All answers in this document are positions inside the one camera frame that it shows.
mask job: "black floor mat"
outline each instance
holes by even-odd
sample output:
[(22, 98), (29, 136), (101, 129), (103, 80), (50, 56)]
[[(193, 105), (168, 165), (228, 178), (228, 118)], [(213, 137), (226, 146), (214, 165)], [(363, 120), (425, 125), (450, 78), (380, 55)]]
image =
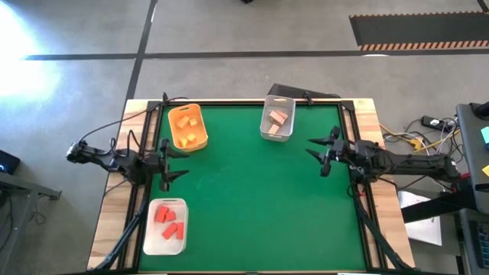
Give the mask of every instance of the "black floor mat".
[(480, 11), (406, 15), (351, 15), (361, 50), (487, 47), (489, 15)]

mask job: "concrete floor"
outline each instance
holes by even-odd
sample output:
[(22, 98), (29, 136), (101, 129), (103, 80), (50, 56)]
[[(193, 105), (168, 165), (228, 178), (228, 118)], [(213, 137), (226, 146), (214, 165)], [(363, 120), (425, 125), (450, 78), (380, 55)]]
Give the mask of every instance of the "concrete floor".
[[(19, 176), (63, 190), (59, 202), (40, 202), (47, 222), (29, 226), (11, 273), (85, 269), (107, 174), (95, 166), (68, 163), (64, 156), (81, 135), (120, 118), (134, 65), (133, 60), (13, 57), (136, 53), (149, 4), (0, 2), (0, 30), (7, 37), (0, 44), (0, 149), (22, 159)], [(349, 15), (479, 9), (475, 0), (256, 0), (250, 5), (239, 0), (161, 0), (146, 52), (356, 50)], [(281, 83), (345, 98), (373, 98), (381, 122), (401, 131), (421, 115), (452, 117), (458, 103), (487, 101), (488, 63), (486, 55), (145, 60), (134, 97), (159, 99), (168, 92), (171, 97), (256, 98)], [(107, 147), (116, 131), (116, 126), (100, 131), (88, 142)], [(397, 178), (400, 185), (410, 180)], [(430, 181), (417, 188), (438, 191)], [(455, 233), (450, 217), (444, 219), (443, 247), (412, 242), (422, 270), (457, 271)]]

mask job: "white paper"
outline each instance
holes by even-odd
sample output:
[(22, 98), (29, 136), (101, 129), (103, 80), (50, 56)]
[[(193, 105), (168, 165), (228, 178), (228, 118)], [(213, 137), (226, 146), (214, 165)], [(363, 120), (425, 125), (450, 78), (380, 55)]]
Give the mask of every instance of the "white paper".
[[(404, 208), (430, 199), (414, 195), (411, 192), (400, 191), (398, 194), (400, 207)], [(417, 241), (442, 246), (442, 229), (440, 228), (440, 217), (428, 218), (422, 221), (406, 224), (407, 237)]]

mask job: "plastic bin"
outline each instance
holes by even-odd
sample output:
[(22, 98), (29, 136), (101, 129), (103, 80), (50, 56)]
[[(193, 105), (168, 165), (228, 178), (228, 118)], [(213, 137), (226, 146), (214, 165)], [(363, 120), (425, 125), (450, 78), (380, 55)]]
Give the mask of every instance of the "plastic bin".
[[(170, 239), (163, 238), (163, 232), (172, 222), (155, 222), (154, 216), (160, 205), (175, 211), (176, 220), (172, 222), (183, 222), (185, 231), (183, 240), (177, 240), (176, 234)], [(189, 209), (183, 199), (153, 199), (147, 211), (146, 235), (144, 237), (143, 251), (147, 255), (177, 255), (186, 246), (186, 229), (189, 221)]]
[[(187, 123), (186, 127), (180, 128), (176, 124), (180, 119), (188, 117), (190, 120), (196, 119), (197, 125), (193, 128)], [(202, 118), (202, 112), (198, 104), (188, 104), (171, 109), (168, 112), (168, 120), (170, 121), (171, 135), (173, 139), (173, 145), (184, 152), (191, 152), (198, 149), (202, 149), (207, 145), (207, 131), (204, 125), (204, 119)], [(180, 138), (187, 138), (189, 134), (194, 134), (196, 139), (194, 142), (189, 142), (186, 146), (183, 146), (180, 142)]]
[[(268, 131), (273, 124), (268, 118), (268, 115), (272, 111), (282, 111), (288, 115), (287, 120), (276, 134), (268, 134)], [(267, 97), (265, 97), (263, 115), (261, 116), (261, 137), (270, 141), (287, 141), (293, 131), (293, 119), (295, 114), (296, 102), (293, 99), (276, 95), (267, 95)]]

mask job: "green tabletop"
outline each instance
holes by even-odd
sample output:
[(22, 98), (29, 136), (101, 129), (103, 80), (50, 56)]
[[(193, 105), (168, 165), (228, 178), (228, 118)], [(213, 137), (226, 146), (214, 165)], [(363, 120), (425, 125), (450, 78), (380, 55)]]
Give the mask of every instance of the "green tabletop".
[[(161, 138), (171, 139), (166, 108)], [(332, 163), (329, 177), (307, 140), (340, 125), (335, 105), (297, 106), (285, 143), (260, 136), (263, 106), (202, 106), (207, 147), (171, 170), (190, 170), (150, 200), (182, 198), (189, 207), (186, 249), (176, 256), (141, 252), (151, 271), (364, 270), (354, 204), (346, 194), (348, 168)]]

